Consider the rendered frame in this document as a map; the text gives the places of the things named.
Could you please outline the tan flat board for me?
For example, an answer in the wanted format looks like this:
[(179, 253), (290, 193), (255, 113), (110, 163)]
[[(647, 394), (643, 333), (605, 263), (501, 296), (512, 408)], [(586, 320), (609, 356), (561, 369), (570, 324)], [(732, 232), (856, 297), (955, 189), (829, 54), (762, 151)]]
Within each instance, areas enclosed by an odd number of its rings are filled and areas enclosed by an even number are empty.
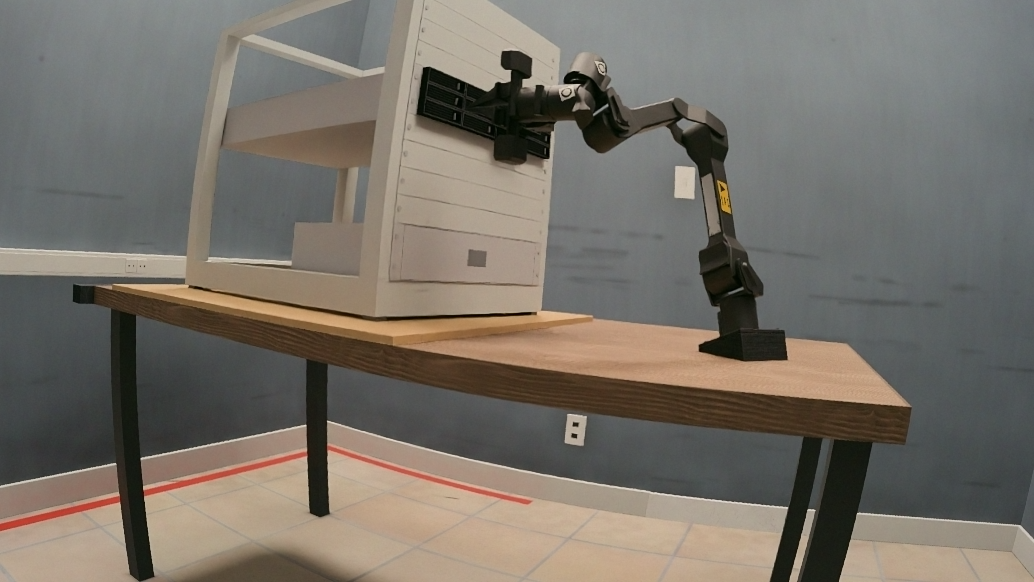
[(387, 321), (370, 321), (362, 319), (360, 314), (249, 295), (242, 296), (226, 290), (181, 289), (189, 288), (188, 286), (112, 284), (112, 290), (121, 290), (261, 321), (271, 321), (387, 345), (438, 341), (594, 321), (594, 316), (548, 311), (537, 312), (537, 315), (524, 315), (518, 312), (389, 316)]

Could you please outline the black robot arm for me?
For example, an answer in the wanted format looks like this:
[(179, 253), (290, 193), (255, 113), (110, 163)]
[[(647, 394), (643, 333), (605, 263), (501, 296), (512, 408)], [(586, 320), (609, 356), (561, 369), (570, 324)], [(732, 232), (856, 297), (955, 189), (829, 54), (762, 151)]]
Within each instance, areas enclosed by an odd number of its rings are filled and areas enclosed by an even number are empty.
[[(575, 120), (585, 143), (600, 154), (633, 133), (663, 126), (670, 129), (699, 172), (709, 240), (707, 248), (699, 251), (700, 275), (711, 306), (720, 306), (717, 313), (719, 334), (722, 336), (738, 328), (759, 329), (755, 298), (763, 296), (764, 285), (736, 239), (724, 169), (729, 149), (725, 125), (708, 110), (689, 105), (680, 98), (643, 108), (626, 108), (613, 87), (606, 90), (610, 81), (600, 56), (590, 52), (576, 55), (564, 76), (567, 85), (554, 85), (549, 89), (547, 104), (551, 117), (555, 121)], [(594, 116), (606, 104), (608, 108)], [(676, 122), (683, 118), (696, 123), (682, 130)], [(743, 292), (728, 294), (742, 287)]]

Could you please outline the white equipment rack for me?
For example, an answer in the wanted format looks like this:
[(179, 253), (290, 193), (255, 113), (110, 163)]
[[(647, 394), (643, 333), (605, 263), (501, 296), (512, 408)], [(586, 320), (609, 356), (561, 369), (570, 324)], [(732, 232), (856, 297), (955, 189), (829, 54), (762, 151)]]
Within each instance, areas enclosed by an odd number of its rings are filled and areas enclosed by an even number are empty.
[[(501, 50), (517, 48), (533, 58), (523, 87), (552, 86), (560, 48), (487, 0), (397, 0), (385, 67), (365, 71), (252, 35), (347, 1), (296, 0), (221, 31), (197, 150), (190, 287), (370, 321), (537, 315), (555, 125), (550, 159), (527, 153), (511, 166), (495, 161), (493, 140), (417, 115), (417, 106), (423, 67), (490, 91), (511, 78)], [(349, 80), (227, 109), (239, 45)], [(221, 148), (338, 169), (332, 223), (295, 222), (291, 266), (208, 261)], [(364, 223), (352, 223), (358, 169), (369, 166)]]

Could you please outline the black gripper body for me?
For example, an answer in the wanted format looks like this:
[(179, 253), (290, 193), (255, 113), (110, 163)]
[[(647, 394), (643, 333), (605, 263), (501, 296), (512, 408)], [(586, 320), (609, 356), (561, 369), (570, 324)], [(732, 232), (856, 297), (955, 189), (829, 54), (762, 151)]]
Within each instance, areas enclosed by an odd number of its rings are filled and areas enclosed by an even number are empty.
[(522, 88), (523, 79), (533, 76), (533, 58), (519, 49), (503, 49), (500, 66), (504, 70), (511, 70), (511, 78), (500, 83), (499, 97), (508, 100), (508, 109), (500, 111), (499, 125), (507, 129), (506, 135), (494, 140), (493, 157), (501, 163), (522, 165), (527, 161), (528, 145), (528, 140), (519, 137), (522, 122), (557, 122), (551, 117), (547, 104), (549, 89), (554, 85)]

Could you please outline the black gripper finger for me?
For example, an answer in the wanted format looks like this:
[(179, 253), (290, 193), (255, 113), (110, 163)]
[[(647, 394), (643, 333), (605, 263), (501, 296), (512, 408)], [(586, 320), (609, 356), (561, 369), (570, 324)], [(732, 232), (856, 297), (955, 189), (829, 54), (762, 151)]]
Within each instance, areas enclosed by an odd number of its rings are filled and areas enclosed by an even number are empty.
[(501, 82), (495, 82), (494, 87), (488, 91), (485, 95), (474, 101), (467, 108), (483, 108), (483, 106), (508, 106), (508, 100), (499, 97), (499, 88)]
[(476, 113), (476, 114), (480, 114), (481, 113), (480, 115), (490, 117), (492, 119), (492, 124), (493, 125), (498, 126), (498, 127), (500, 127), (503, 129), (506, 129), (505, 127), (503, 127), (503, 126), (499, 125), (500, 111), (503, 111), (503, 109), (500, 109), (500, 108), (495, 108), (495, 106), (493, 106), (493, 108), (467, 108), (466, 111), (472, 112), (472, 113)]

